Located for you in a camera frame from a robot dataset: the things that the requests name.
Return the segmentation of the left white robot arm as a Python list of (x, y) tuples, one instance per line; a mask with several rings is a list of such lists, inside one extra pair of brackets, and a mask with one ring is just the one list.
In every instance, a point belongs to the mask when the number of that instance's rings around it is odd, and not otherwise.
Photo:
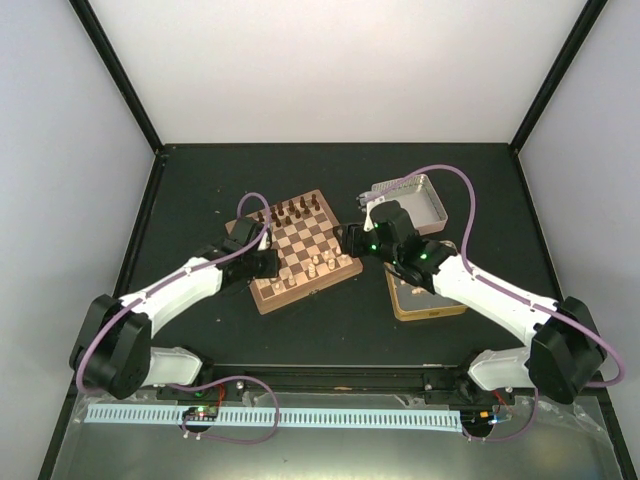
[(193, 399), (207, 397), (215, 376), (202, 356), (155, 347), (155, 335), (196, 303), (236, 283), (273, 277), (279, 266), (269, 224), (244, 217), (161, 280), (120, 298), (95, 298), (69, 358), (78, 390), (125, 399), (142, 387), (171, 385)]

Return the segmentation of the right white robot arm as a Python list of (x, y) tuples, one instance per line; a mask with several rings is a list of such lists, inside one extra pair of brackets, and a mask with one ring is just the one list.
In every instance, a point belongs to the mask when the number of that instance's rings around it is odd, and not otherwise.
[(483, 271), (454, 247), (420, 234), (396, 200), (369, 203), (363, 222), (340, 224), (333, 233), (344, 254), (373, 256), (405, 283), (470, 308), (521, 342), (487, 349), (457, 374), (456, 394), (467, 403), (512, 387), (570, 404), (607, 357), (583, 302), (539, 296)]

